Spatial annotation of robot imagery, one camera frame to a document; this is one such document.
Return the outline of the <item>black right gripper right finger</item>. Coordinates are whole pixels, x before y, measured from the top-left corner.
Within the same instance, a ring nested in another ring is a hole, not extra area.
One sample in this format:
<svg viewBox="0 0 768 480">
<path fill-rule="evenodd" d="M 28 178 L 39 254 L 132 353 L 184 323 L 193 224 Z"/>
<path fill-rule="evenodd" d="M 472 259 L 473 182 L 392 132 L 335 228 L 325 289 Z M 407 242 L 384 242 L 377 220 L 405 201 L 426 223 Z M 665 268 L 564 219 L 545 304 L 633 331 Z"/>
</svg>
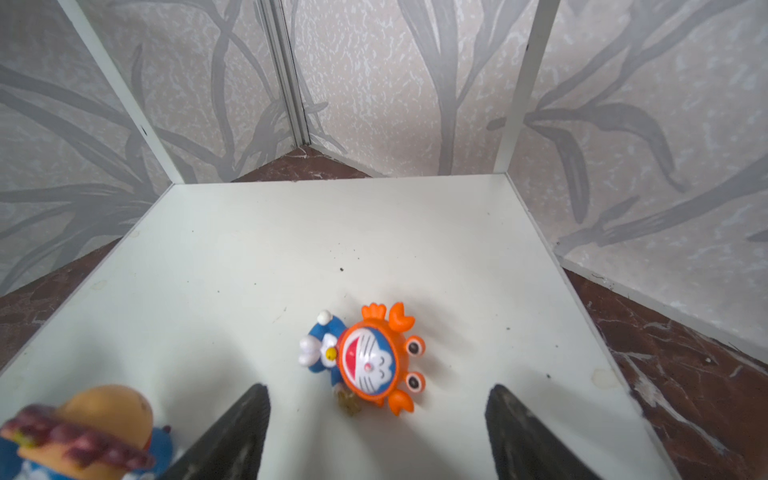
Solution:
<svg viewBox="0 0 768 480">
<path fill-rule="evenodd" d="M 509 389 L 495 385 L 485 421 L 500 479 L 595 479 L 597 475 L 567 448 Z"/>
</svg>

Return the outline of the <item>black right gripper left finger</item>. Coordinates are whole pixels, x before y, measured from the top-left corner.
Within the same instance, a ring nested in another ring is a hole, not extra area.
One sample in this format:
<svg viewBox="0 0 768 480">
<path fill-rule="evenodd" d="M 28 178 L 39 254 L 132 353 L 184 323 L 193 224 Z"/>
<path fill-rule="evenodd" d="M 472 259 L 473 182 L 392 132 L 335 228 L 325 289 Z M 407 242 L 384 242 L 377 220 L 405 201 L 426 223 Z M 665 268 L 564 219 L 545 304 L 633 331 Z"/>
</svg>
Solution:
<svg viewBox="0 0 768 480">
<path fill-rule="evenodd" d="M 161 477 L 256 479 L 271 413 L 268 388 L 251 386 Z"/>
</svg>

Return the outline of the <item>blue cat figure flower collar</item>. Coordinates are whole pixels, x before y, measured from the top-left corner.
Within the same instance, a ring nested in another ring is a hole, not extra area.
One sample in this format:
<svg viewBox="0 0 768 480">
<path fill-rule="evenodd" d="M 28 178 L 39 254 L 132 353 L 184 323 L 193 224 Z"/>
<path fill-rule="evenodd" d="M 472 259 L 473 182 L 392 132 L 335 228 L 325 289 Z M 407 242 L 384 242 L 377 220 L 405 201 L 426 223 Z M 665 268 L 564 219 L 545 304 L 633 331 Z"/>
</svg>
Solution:
<svg viewBox="0 0 768 480">
<path fill-rule="evenodd" d="M 171 427 L 156 426 L 149 401 L 123 385 L 29 404 L 1 426 L 3 479 L 157 479 L 174 454 Z"/>
</svg>

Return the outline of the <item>orange octopus toy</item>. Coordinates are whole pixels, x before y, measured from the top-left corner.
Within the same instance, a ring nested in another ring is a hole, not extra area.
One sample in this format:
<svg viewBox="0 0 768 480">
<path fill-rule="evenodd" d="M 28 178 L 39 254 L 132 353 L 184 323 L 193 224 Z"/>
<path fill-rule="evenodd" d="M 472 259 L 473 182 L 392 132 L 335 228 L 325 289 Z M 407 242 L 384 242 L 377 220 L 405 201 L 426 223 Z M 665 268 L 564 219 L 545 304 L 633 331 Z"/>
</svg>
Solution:
<svg viewBox="0 0 768 480">
<path fill-rule="evenodd" d="M 363 402 L 387 405 L 396 416 L 412 413 L 412 396 L 424 390 L 425 377 L 410 368 L 410 360 L 426 350 L 421 337 L 406 335 L 414 325 L 402 302 L 365 305 L 351 326 L 324 310 L 300 339 L 298 361 L 330 375 L 332 394 L 349 416 L 361 412 Z"/>
</svg>

